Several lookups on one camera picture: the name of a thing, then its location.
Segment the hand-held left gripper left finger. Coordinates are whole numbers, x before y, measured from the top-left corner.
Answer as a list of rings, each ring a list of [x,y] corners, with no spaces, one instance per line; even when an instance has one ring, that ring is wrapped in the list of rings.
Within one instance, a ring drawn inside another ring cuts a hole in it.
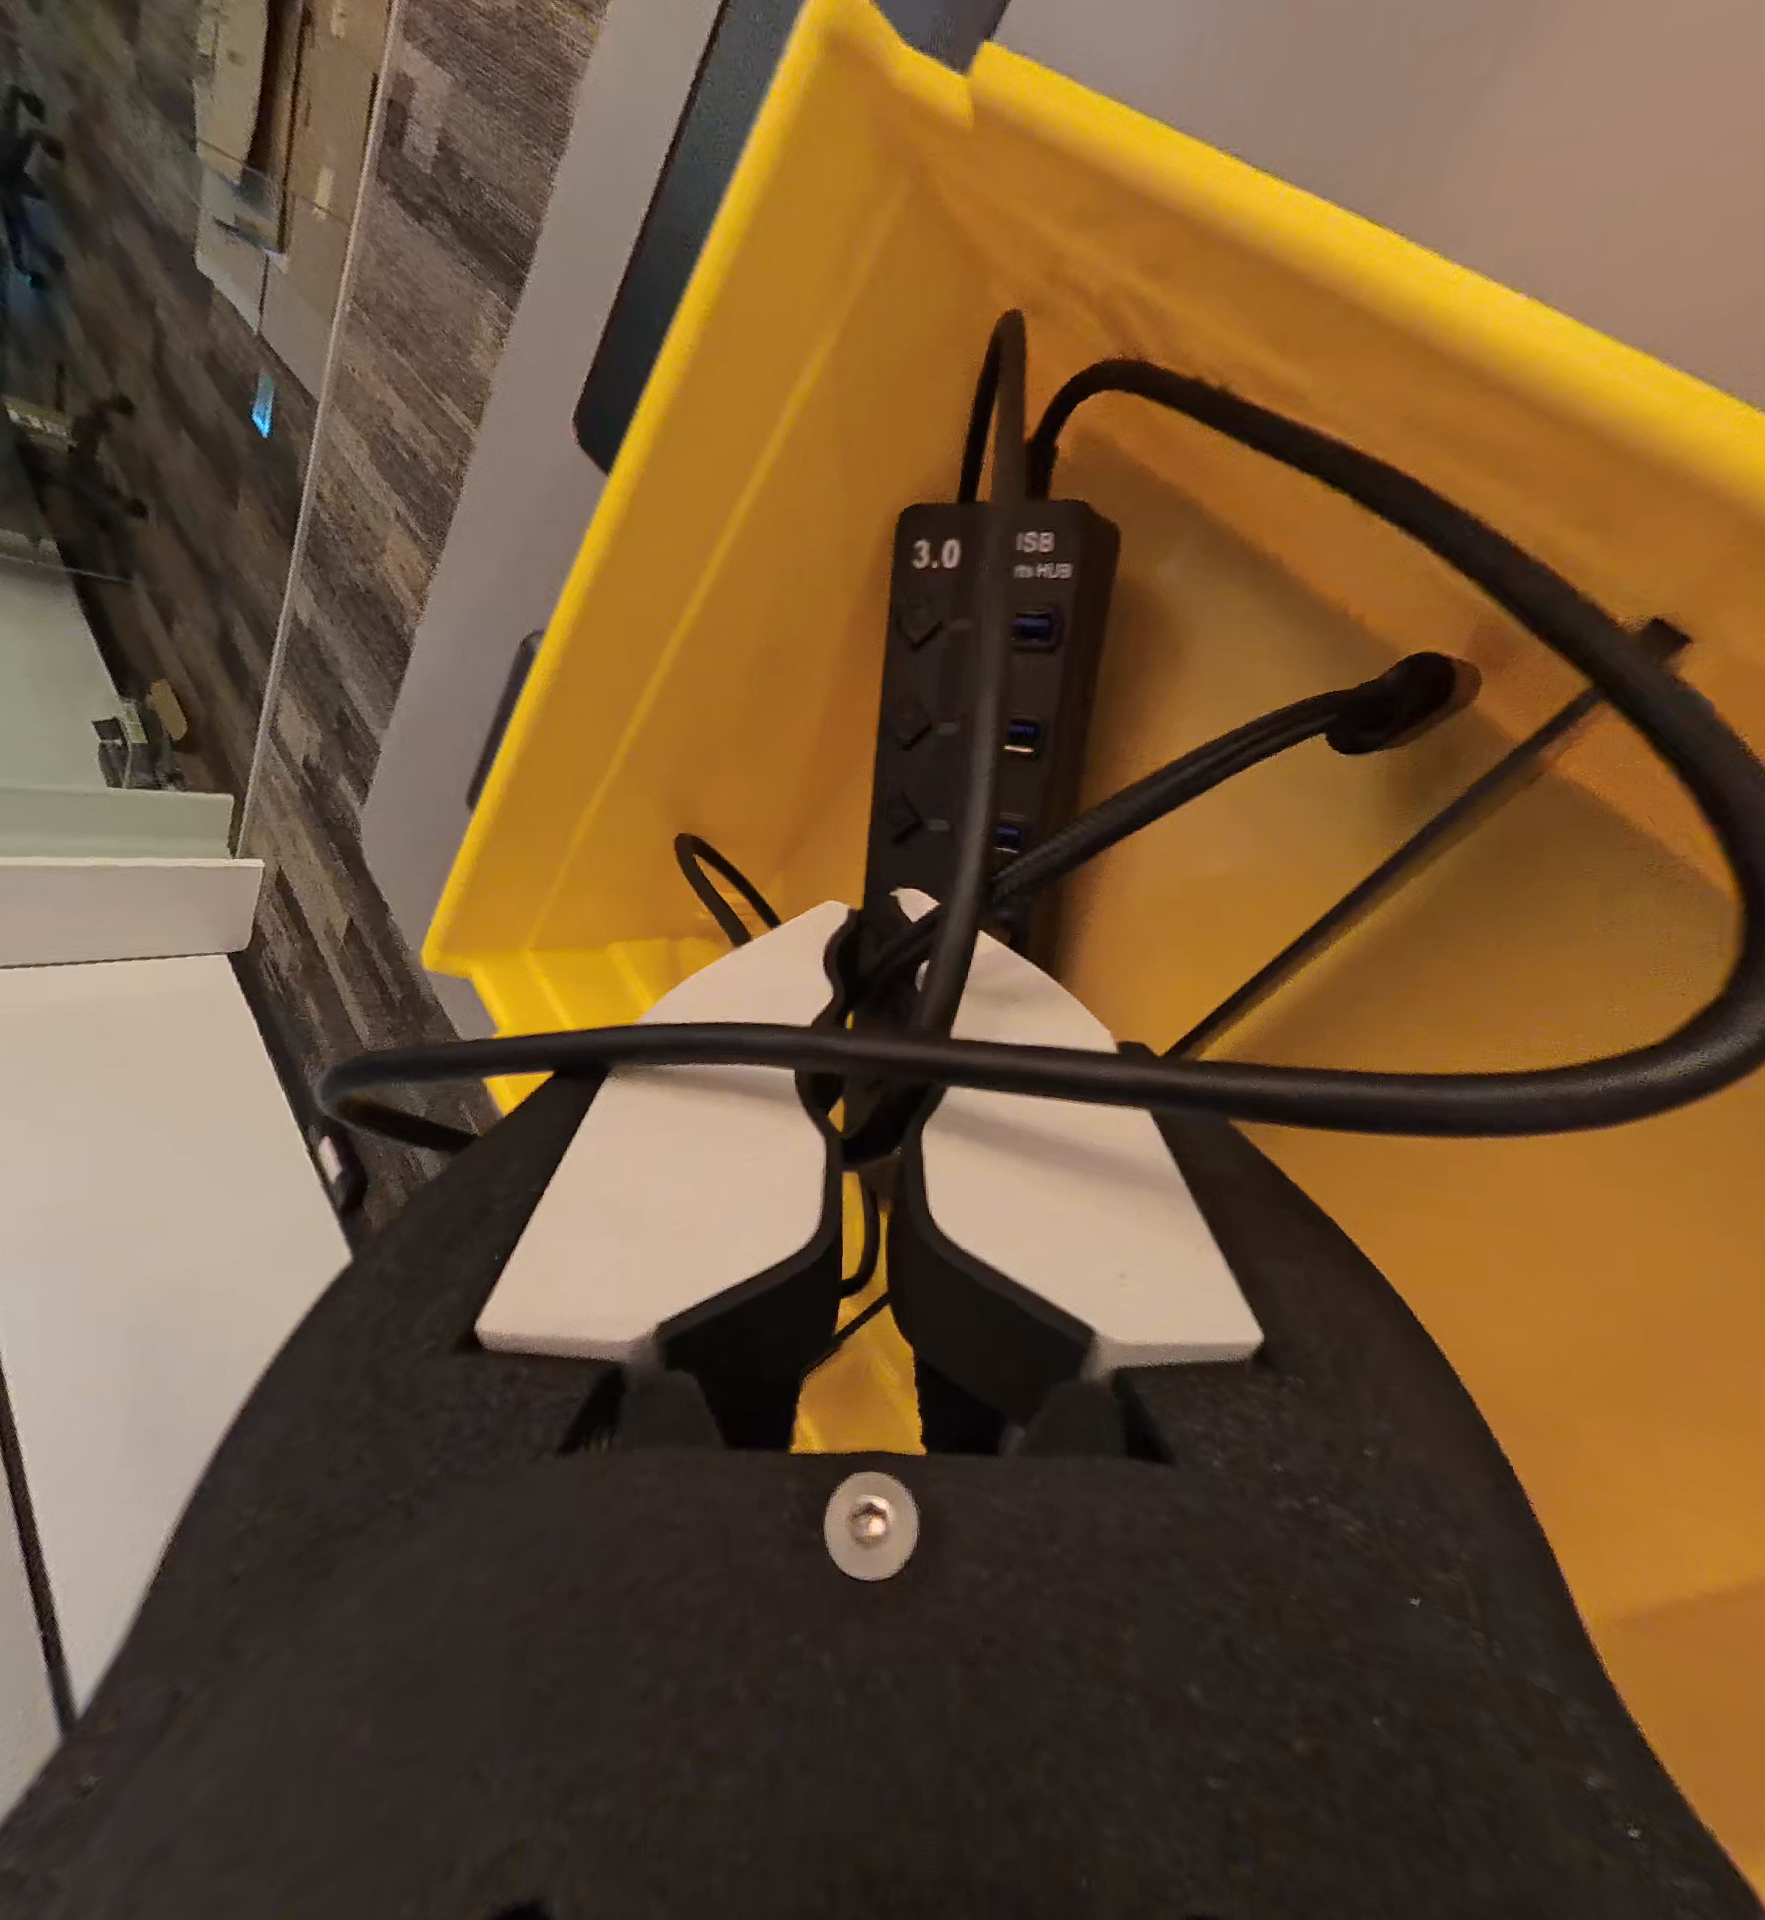
[[[608,1072],[480,1312],[493,1352],[805,1370],[839,1329],[844,1155],[795,1069]]]

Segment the yellow plastic bin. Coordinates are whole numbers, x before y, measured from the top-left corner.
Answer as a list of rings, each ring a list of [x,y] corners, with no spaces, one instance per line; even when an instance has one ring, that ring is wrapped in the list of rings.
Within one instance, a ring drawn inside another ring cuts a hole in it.
[[[1765,412],[1000,50],[808,4],[562,590],[426,959],[507,1036],[643,1018],[722,957],[669,841],[854,901],[904,508],[956,490],[993,319],[1032,398],[1141,359],[1430,485],[1680,670],[1765,764]],[[1055,893],[1119,1039],[1204,1020],[1583,679],[1412,541],[1138,398],[1062,438],[1120,567],[1099,803],[1436,649],[1469,712],[1299,747]],[[1560,1140],[1253,1142],[1368,1253],[1520,1470],[1614,1680],[1765,1903],[1765,1070]]]

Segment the black power station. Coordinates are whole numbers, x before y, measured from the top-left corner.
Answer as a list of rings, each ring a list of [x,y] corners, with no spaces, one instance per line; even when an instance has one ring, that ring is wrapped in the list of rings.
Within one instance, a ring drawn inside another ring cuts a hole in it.
[[[520,638],[520,642],[516,643],[511,655],[504,684],[491,712],[484,742],[480,747],[480,756],[477,757],[477,764],[475,764],[475,770],[470,774],[470,781],[466,788],[464,808],[468,813],[475,813],[480,799],[484,797],[488,779],[502,751],[507,733],[511,730],[515,708],[529,681],[534,666],[540,660],[543,640],[546,640],[543,631],[528,632],[524,638]]]

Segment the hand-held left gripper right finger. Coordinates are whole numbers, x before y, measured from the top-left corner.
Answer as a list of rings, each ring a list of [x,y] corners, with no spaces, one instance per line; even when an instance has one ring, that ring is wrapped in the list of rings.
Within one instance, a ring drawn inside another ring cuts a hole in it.
[[[945,1377],[1235,1363],[1263,1332],[1144,1110],[949,1087],[899,1154],[898,1322]]]

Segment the flat cardboard sheet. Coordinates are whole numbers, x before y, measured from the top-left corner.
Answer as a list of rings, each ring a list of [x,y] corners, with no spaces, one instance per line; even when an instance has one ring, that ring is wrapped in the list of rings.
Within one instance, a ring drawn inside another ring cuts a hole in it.
[[[201,2],[198,271],[321,398],[390,2]]]

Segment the black flat desk pad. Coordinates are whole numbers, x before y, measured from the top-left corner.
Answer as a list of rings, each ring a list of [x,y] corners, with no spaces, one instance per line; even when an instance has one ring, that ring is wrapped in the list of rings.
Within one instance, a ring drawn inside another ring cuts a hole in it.
[[[725,2],[583,376],[574,430],[611,476],[786,56],[802,2]]]

